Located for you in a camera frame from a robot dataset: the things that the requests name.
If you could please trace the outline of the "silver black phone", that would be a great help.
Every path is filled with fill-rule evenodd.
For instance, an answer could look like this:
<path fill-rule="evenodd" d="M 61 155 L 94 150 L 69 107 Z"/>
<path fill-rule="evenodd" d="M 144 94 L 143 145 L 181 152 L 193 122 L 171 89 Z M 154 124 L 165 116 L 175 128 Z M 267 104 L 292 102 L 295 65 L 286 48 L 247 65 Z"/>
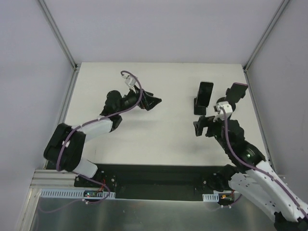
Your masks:
<path fill-rule="evenodd" d="M 213 82 L 200 82 L 197 96 L 195 98 L 195 106 L 208 107 L 212 94 L 214 83 Z"/>

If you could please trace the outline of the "purple black phone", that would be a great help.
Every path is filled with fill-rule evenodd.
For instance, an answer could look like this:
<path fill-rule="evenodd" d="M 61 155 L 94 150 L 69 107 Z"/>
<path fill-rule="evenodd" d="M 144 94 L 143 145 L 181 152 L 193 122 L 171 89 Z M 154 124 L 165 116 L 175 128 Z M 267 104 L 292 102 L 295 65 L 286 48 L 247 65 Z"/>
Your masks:
<path fill-rule="evenodd" d="M 243 83 L 233 83 L 231 88 L 237 90 L 238 93 L 241 95 L 242 99 L 245 96 L 245 92 L 248 89 L 248 85 Z"/>

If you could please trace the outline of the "black angled phone stand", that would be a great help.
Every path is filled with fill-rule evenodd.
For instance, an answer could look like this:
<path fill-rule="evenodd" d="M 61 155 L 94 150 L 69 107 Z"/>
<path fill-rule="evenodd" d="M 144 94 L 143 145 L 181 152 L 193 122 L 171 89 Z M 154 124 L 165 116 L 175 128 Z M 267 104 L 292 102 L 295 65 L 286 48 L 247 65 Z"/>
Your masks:
<path fill-rule="evenodd" d="M 194 115 L 205 116 L 206 115 L 206 108 L 207 108 L 207 105 L 206 105 L 204 99 L 194 98 L 194 101 L 193 101 L 193 113 L 194 113 Z"/>

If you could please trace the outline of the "black round-base phone stand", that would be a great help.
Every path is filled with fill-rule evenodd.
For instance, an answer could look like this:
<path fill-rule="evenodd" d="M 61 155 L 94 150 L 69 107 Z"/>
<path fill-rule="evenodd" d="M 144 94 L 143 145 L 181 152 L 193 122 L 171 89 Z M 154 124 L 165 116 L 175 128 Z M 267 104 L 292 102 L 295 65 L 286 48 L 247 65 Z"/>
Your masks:
<path fill-rule="evenodd" d="M 231 107 L 233 112 L 236 110 L 236 104 L 238 103 L 238 101 L 241 99 L 241 95 L 238 93 L 237 90 L 232 89 L 232 88 L 228 88 L 226 90 L 226 96 L 225 97 L 221 97 L 219 98 L 216 103 L 220 103 L 220 102 L 228 102 Z"/>

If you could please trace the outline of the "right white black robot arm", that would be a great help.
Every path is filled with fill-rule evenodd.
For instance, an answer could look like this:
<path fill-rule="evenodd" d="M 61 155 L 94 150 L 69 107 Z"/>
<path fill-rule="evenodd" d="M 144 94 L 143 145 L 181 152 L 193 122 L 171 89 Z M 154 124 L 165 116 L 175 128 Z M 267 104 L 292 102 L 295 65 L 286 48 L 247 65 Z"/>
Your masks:
<path fill-rule="evenodd" d="M 231 160 L 206 179 L 215 191 L 234 190 L 261 209 L 278 231 L 306 231 L 308 205 L 279 178 L 262 152 L 244 137 L 237 120 L 199 117 L 193 122 L 195 134 L 214 138 Z"/>

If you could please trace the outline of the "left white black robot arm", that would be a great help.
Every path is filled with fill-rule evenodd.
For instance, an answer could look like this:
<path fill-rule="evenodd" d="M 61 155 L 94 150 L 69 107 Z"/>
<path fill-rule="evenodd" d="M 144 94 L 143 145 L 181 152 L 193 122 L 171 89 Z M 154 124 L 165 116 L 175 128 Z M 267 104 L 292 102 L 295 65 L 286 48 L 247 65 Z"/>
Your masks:
<path fill-rule="evenodd" d="M 85 182 L 91 187 L 101 184 L 102 173 L 99 167 L 82 157 L 84 144 L 105 133 L 116 130 L 122 122 L 121 113 L 138 106 L 147 111 L 152 110 L 162 102 L 152 93 L 134 87 L 127 95 L 122 96 L 119 91 L 108 92 L 105 105 L 97 119 L 87 125 L 70 126 L 59 124 L 43 156 L 56 165 L 58 171 L 65 170 L 85 176 Z"/>

